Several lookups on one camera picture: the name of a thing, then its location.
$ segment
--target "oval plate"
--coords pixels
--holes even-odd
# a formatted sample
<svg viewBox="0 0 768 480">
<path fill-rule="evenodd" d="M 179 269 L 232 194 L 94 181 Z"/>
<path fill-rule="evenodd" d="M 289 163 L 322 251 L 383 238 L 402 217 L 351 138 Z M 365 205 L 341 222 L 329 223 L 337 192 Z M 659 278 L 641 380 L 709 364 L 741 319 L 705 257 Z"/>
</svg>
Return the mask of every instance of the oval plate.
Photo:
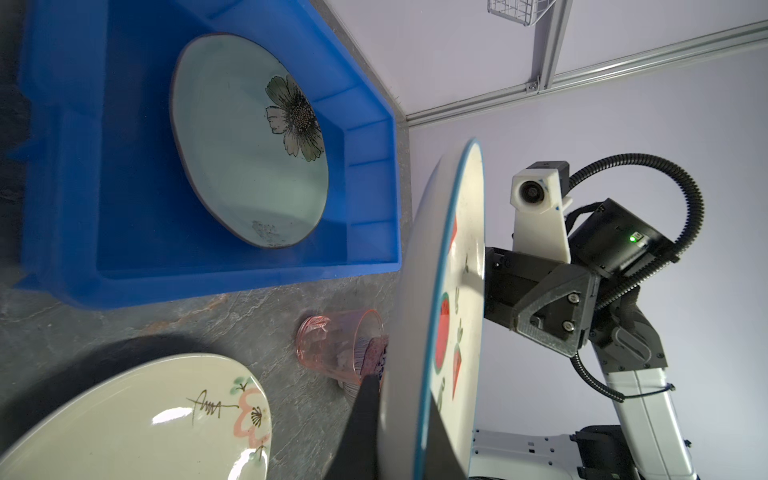
<svg viewBox="0 0 768 480">
<path fill-rule="evenodd" d="M 468 473 L 484 278 L 482 152 L 472 140 L 443 155 L 432 172 L 402 263 L 379 414 L 384 480 L 421 480 L 433 399 Z"/>
<path fill-rule="evenodd" d="M 293 77 L 267 50 L 229 34 L 181 52 L 170 119 L 187 178 L 208 211 L 257 247 L 290 247 L 328 197 L 323 136 Z"/>
<path fill-rule="evenodd" d="M 264 480 L 272 413 L 249 370 L 188 354 L 138 366 L 50 414 L 0 458 L 0 478 Z"/>
</svg>

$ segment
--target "flower illustration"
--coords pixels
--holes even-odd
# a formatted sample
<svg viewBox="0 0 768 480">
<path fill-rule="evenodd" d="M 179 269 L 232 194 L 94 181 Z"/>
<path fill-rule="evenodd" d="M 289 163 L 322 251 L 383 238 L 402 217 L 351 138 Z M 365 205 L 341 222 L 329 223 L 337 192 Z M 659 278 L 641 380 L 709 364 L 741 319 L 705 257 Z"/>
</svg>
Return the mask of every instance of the flower illustration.
<svg viewBox="0 0 768 480">
<path fill-rule="evenodd" d="M 266 94 L 277 106 L 266 108 L 266 119 L 272 133 L 285 134 L 283 144 L 288 155 L 297 157 L 299 150 L 306 161 L 313 161 L 325 151 L 317 117 L 304 93 L 288 74 L 272 77 Z"/>
<path fill-rule="evenodd" d="M 236 437 L 248 437 L 248 446 L 252 449 L 262 449 L 270 440 L 270 432 L 262 429 L 262 418 L 268 415 L 266 407 L 261 408 L 264 395 L 259 389 L 244 390 L 240 395 L 237 405 L 240 407 L 240 416 L 234 426 Z"/>
</svg>

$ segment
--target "camera lens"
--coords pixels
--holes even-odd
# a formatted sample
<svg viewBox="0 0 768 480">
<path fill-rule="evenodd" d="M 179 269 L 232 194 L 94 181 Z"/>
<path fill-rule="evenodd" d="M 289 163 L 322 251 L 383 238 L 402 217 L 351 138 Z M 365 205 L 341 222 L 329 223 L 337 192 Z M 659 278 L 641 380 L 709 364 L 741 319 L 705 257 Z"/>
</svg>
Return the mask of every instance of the camera lens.
<svg viewBox="0 0 768 480">
<path fill-rule="evenodd" d="M 520 196 L 528 204 L 539 204 L 544 200 L 544 188 L 534 181 L 527 181 L 520 186 Z"/>
</svg>

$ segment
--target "blue plastic bin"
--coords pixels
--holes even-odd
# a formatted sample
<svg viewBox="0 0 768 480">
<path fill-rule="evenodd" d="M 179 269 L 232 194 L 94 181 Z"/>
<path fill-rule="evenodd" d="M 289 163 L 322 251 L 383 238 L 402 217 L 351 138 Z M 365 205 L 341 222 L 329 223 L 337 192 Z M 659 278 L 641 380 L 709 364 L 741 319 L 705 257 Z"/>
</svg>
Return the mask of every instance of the blue plastic bin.
<svg viewBox="0 0 768 480">
<path fill-rule="evenodd" d="M 400 268 L 394 115 L 306 0 L 31 0 L 28 9 L 20 287 L 108 309 Z M 170 77 L 186 43 L 211 31 L 270 51 L 317 113 L 329 196 L 294 247 L 239 240 L 184 175 Z"/>
</svg>

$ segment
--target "white wire basket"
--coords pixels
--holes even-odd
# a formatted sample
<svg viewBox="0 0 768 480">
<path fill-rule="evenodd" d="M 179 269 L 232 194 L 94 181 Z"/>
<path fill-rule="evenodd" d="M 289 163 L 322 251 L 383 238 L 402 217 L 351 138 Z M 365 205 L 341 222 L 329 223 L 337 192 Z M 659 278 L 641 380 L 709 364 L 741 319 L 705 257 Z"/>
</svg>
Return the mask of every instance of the white wire basket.
<svg viewBox="0 0 768 480">
<path fill-rule="evenodd" d="M 556 0 L 488 0 L 488 13 L 528 27 L 536 25 L 555 2 Z"/>
</svg>

